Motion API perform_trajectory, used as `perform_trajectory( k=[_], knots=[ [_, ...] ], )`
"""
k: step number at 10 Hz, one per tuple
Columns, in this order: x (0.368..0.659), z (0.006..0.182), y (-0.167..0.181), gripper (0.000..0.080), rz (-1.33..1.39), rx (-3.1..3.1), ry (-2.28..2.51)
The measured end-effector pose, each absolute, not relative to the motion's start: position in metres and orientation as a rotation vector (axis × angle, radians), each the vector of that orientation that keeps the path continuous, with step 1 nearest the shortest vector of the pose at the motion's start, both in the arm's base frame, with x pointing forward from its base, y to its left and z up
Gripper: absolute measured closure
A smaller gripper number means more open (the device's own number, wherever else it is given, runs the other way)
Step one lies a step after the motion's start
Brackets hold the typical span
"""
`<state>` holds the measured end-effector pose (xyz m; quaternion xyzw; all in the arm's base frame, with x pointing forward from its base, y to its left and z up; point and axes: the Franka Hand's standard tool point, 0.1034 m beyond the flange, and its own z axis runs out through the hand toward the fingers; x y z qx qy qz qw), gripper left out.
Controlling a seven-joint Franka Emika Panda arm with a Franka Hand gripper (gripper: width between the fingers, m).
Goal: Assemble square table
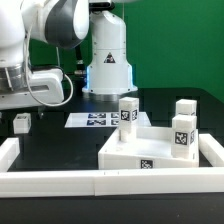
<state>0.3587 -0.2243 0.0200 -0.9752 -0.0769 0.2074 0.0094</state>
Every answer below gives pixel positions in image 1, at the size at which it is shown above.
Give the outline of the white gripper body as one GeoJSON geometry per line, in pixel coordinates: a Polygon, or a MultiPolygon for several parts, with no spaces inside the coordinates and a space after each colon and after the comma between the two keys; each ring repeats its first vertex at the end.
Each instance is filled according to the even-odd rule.
{"type": "Polygon", "coordinates": [[[17,109],[45,104],[58,104],[64,100],[62,89],[63,73],[60,69],[35,71],[29,75],[28,88],[0,93],[0,110],[17,109]]]}

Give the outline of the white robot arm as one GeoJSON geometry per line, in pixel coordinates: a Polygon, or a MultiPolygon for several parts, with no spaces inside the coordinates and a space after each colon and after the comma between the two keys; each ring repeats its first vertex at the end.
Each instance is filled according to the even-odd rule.
{"type": "Polygon", "coordinates": [[[90,26],[96,49],[84,93],[136,91],[125,56],[125,23],[110,12],[112,7],[113,0],[0,0],[0,111],[68,103],[62,86],[67,75],[56,65],[32,65],[30,41],[70,50],[90,26]]]}

